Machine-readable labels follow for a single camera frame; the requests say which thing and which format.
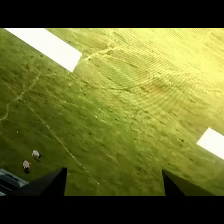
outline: small figure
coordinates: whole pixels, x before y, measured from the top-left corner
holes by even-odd
[[[32,156],[34,159],[40,159],[41,154],[37,150],[33,150]]]
[[[24,169],[25,173],[30,172],[30,165],[31,165],[31,163],[28,162],[27,160],[23,161],[23,169]]]

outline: black object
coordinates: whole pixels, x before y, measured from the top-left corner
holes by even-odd
[[[214,196],[167,170],[162,170],[162,175],[166,196]]]
[[[54,171],[6,196],[64,196],[67,168]]]

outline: white panel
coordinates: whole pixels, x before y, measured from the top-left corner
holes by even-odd
[[[81,57],[81,53],[44,28],[5,28],[36,50],[51,58],[70,72]]]
[[[224,159],[224,136],[208,128],[197,142],[199,146]]]

